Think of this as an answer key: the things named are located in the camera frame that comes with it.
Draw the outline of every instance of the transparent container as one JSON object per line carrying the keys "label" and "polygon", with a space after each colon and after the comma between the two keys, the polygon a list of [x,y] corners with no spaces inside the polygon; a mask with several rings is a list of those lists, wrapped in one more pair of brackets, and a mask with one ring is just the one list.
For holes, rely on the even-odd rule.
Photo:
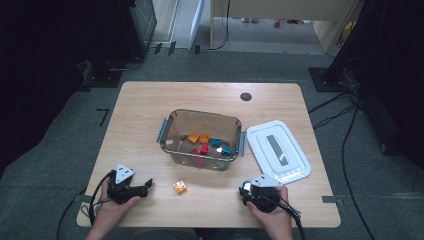
{"label": "transparent container", "polygon": [[[193,142],[192,138],[202,134],[209,137],[203,146],[200,140]],[[164,120],[158,142],[177,164],[223,171],[242,155],[241,135],[241,122],[235,117],[178,109]]]}

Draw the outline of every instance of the white lid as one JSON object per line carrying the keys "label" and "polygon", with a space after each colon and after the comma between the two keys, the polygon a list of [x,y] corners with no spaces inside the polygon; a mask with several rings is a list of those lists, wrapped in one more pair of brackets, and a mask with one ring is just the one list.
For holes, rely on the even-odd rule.
{"label": "white lid", "polygon": [[305,178],[311,165],[286,124],[274,120],[246,131],[262,176],[250,181],[258,187],[276,187]]}

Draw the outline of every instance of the gray floor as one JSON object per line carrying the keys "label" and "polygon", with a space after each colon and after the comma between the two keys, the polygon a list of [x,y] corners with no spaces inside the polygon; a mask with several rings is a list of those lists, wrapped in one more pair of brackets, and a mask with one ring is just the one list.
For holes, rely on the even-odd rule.
{"label": "gray floor", "polygon": [[[193,11],[194,15],[197,4],[192,2],[181,1],[172,38],[177,41],[177,47],[186,48],[188,43],[186,31],[191,27],[188,12]],[[261,20],[258,25],[250,23],[247,28],[259,28],[265,23],[269,31],[280,31],[280,34],[285,29],[273,29],[272,25],[269,26],[272,20],[268,23]],[[245,26],[239,19],[234,19],[233,24]],[[207,51],[207,22],[202,19],[195,42],[204,49],[200,54],[185,49],[177,49],[171,55],[166,49],[159,54],[151,51],[141,65],[123,73],[121,84],[125,81],[294,82],[300,85],[307,108],[312,109],[336,93],[316,92],[308,68],[329,66],[334,54],[325,55],[319,51],[317,40],[309,31],[311,29],[307,30],[307,25],[298,27],[304,28],[303,34],[308,37],[302,37],[300,44],[294,40],[279,43],[282,45],[278,51],[254,51],[258,48],[252,46],[275,41],[275,37],[265,40],[267,37],[261,36],[264,38],[248,45],[248,40],[243,39],[248,39],[248,33],[254,34],[253,31],[243,33],[246,34],[243,38],[230,37],[229,48]],[[295,36],[282,36],[282,39],[291,38]],[[0,239],[55,237],[65,207],[88,183],[107,130],[111,114],[100,126],[104,112],[97,109],[110,109],[111,113],[118,94],[119,87],[76,92],[42,142],[6,169],[0,182]],[[311,123],[315,125],[351,104],[349,98],[337,100],[311,113]],[[352,117],[353,111],[315,130],[342,221],[337,228],[305,229],[307,239],[370,239],[343,174],[342,142]],[[424,239],[421,231],[424,227],[424,171],[403,156],[381,154],[380,146],[367,113],[359,110],[346,143],[344,160],[364,219],[375,239]],[[78,211],[79,204],[73,204],[64,218],[60,239],[84,238],[88,228],[76,224]],[[130,231],[117,229],[108,239],[125,239]],[[300,239],[297,229],[293,229],[293,233],[296,239]]]}

